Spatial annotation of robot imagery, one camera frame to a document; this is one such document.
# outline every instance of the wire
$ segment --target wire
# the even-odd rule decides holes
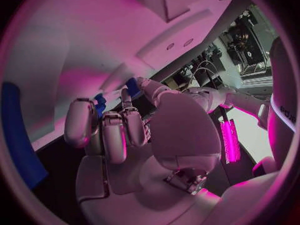
[[[212,70],[208,69],[207,67],[200,67],[200,65],[203,64],[203,63],[209,63],[209,64],[212,64],[216,72],[213,72]],[[228,87],[228,85],[226,85],[226,84],[219,78],[219,77],[220,77],[220,74],[219,74],[218,69],[216,68],[216,66],[215,66],[211,61],[208,61],[208,60],[204,60],[204,61],[202,61],[202,62],[200,62],[200,63],[198,64],[196,70],[192,73],[192,76],[191,76],[191,78],[190,78],[190,80],[189,80],[189,82],[188,82],[188,84],[187,84],[187,87],[190,86],[192,80],[195,78],[196,72],[199,71],[199,70],[206,70],[206,71],[211,72],[212,74],[214,74],[214,75],[216,76],[216,78],[217,78],[224,86],[227,86],[227,87]]]

